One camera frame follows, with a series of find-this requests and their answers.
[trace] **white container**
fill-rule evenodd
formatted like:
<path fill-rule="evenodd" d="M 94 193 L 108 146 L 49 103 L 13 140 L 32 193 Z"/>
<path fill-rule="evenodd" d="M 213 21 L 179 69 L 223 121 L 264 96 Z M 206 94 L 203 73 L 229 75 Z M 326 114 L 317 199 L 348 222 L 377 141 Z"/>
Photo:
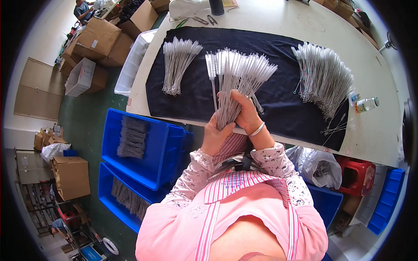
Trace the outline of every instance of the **white container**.
<path fill-rule="evenodd" d="M 122 67 L 119 78 L 117 79 L 115 86 L 115 93 L 125 95 L 129 97 L 133 81 L 135 80 L 136 73 L 138 72 L 139 65 L 144 58 L 145 52 L 148 49 L 149 44 L 154 38 L 157 29 L 140 33 L 136 38 L 129 54 L 126 58 L 125 64 Z"/>
<path fill-rule="evenodd" d="M 83 58 L 76 67 L 71 70 L 70 75 L 68 76 L 67 82 L 65 83 L 65 95 L 77 97 L 90 89 L 95 67 L 95 62 Z"/>

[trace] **red plastic stool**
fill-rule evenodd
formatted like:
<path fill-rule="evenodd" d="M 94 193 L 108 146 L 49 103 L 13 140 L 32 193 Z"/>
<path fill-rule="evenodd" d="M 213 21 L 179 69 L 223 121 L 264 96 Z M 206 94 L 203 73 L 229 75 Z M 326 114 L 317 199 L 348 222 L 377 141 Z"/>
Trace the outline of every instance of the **red plastic stool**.
<path fill-rule="evenodd" d="M 337 191 L 364 196 L 372 189 L 376 173 L 373 163 L 344 156 L 338 157 L 337 162 L 342 170 L 342 184 Z"/>

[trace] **blue plastic crate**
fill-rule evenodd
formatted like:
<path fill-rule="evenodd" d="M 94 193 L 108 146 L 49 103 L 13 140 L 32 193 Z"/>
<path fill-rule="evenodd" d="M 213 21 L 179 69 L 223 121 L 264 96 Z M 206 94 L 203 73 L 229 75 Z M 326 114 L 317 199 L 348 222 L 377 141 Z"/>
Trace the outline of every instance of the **blue plastic crate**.
<path fill-rule="evenodd" d="M 324 221 L 325 228 L 328 229 L 341 205 L 343 194 L 326 187 L 307 186 L 312 195 L 313 207 Z"/>
<path fill-rule="evenodd" d="M 124 115 L 147 122 L 142 160 L 116 155 Z M 144 186 L 157 190 L 161 184 L 170 182 L 179 171 L 178 166 L 186 145 L 183 143 L 192 139 L 193 133 L 185 131 L 181 126 L 110 108 L 104 124 L 102 158 Z"/>
<path fill-rule="evenodd" d="M 332 261 L 332 258 L 330 258 L 329 255 L 327 253 L 325 253 L 325 256 L 322 259 L 322 261 Z"/>
<path fill-rule="evenodd" d="M 62 151 L 64 157 L 77 157 L 78 152 L 76 150 L 63 150 Z"/>
<path fill-rule="evenodd" d="M 389 169 L 386 172 L 385 183 L 380 193 L 379 201 L 367 228 L 379 235 L 387 226 L 393 210 L 398 202 L 405 171 L 403 169 Z"/>
<path fill-rule="evenodd" d="M 112 196 L 113 177 L 116 177 L 125 186 L 139 195 L 141 198 L 148 201 L 150 204 L 161 202 L 165 196 L 170 192 L 169 187 L 162 187 L 157 191 L 150 190 L 134 181 L 127 175 L 118 171 L 108 163 L 100 163 L 99 167 L 99 199 L 100 201 L 123 223 L 138 233 L 142 221 L 129 212 L 129 210 L 119 204 L 116 198 Z"/>

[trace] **worker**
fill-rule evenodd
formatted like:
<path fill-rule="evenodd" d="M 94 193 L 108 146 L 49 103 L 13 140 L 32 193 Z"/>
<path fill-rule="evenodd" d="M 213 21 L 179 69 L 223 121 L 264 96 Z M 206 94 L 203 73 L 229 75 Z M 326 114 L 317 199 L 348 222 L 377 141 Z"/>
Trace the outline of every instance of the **worker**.
<path fill-rule="evenodd" d="M 92 11 L 94 7 L 90 7 L 89 5 L 93 5 L 94 2 L 86 2 L 85 0 L 76 0 L 76 7 L 74 8 L 74 15 L 77 19 L 85 25 L 90 18 L 92 18 L 93 14 Z"/>
<path fill-rule="evenodd" d="M 188 168 L 162 202 L 147 209 L 136 242 L 137 260 L 324 257 L 328 237 L 306 183 L 283 145 L 270 136 L 253 102 L 236 91 L 231 96 L 242 105 L 235 122 L 248 136 L 232 133 L 234 122 L 218 131 L 216 114 L 212 116 L 201 148 L 190 153 Z M 253 150 L 246 145 L 248 137 Z"/>
<path fill-rule="evenodd" d="M 48 230 L 49 230 L 49 233 L 52 234 L 52 236 L 54 236 L 58 232 L 67 241 L 68 240 L 72 241 L 72 238 L 71 238 L 70 234 L 67 232 L 67 230 L 65 229 L 64 223 L 63 223 L 61 218 L 52 222 L 52 227 L 48 228 Z"/>

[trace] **green floor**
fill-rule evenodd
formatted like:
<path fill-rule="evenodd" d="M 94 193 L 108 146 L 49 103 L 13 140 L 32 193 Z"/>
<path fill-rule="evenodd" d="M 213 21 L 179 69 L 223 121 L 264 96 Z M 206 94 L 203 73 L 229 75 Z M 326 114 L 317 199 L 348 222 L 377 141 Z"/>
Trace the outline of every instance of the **green floor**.
<path fill-rule="evenodd" d="M 152 29 L 158 28 L 167 12 L 161 13 Z M 106 252 L 109 260 L 131 261 L 135 259 L 137 234 L 119 220 L 98 197 L 99 164 L 102 161 L 102 137 L 106 113 L 109 108 L 126 111 L 127 97 L 114 94 L 113 90 L 121 67 L 107 68 L 109 78 L 106 88 L 93 94 L 78 97 L 64 96 L 58 124 L 64 128 L 64 139 L 71 143 L 80 157 L 89 162 L 91 195 L 79 199 L 89 211 L 92 226 L 101 237 L 109 238 L 119 249 L 115 256 Z"/>

